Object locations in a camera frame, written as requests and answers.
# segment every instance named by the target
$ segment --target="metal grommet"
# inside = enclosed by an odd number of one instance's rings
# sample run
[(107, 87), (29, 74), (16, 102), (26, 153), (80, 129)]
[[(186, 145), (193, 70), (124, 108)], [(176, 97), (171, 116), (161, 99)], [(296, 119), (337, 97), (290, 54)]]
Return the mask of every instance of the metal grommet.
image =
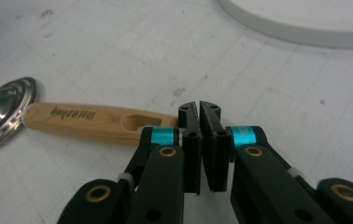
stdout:
[(86, 193), (86, 201), (89, 203), (99, 203), (110, 195), (110, 187), (107, 185), (98, 185), (92, 187)]
[(343, 184), (334, 184), (331, 189), (339, 198), (353, 202), (353, 188)]
[(172, 147), (163, 147), (159, 150), (159, 154), (163, 157), (173, 157), (177, 154), (177, 151)]
[(259, 157), (263, 155), (263, 152), (257, 147), (246, 147), (246, 153), (249, 156)]

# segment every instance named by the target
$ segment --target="grid pattern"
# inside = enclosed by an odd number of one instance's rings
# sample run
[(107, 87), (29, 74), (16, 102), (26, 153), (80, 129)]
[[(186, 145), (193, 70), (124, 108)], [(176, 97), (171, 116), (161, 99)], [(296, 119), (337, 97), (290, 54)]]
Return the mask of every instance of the grid pattern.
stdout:
[[(256, 33), (216, 0), (0, 0), (0, 85), (19, 77), (40, 81), (41, 102), (176, 115), (208, 101), (225, 125), (262, 126), (313, 187), (353, 181), (353, 49)], [(0, 146), (0, 224), (56, 223), (83, 184), (116, 180), (133, 153), (23, 129)], [(237, 222), (229, 191), (203, 180), (202, 192), (186, 195), (185, 223)]]

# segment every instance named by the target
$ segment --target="cyan band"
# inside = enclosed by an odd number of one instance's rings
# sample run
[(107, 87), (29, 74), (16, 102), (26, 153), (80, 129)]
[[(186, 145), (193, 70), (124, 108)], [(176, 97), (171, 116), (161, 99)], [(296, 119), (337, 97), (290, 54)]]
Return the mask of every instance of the cyan band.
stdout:
[(250, 126), (232, 126), (234, 149), (246, 144), (255, 144), (256, 136)]
[(174, 128), (153, 127), (151, 143), (160, 145), (173, 145)]

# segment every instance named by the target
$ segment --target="metal spoon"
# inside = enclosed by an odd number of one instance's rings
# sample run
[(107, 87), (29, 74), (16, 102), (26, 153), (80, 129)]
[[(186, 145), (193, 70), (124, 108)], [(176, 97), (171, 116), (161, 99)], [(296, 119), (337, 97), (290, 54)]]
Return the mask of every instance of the metal spoon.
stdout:
[(0, 87), (0, 143), (21, 126), (26, 126), (48, 133), (137, 146), (140, 128), (177, 126), (177, 117), (130, 108), (33, 104), (36, 93), (37, 84), (31, 77), (10, 81)]

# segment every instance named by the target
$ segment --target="wooden spoon handle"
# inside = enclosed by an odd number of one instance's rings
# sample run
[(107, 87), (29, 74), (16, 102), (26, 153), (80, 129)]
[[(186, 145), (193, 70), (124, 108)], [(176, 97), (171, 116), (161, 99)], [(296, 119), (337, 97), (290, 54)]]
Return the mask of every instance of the wooden spoon handle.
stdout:
[(144, 126), (177, 127), (177, 117), (103, 105), (30, 105), (22, 117), (31, 129), (92, 141), (137, 146)]

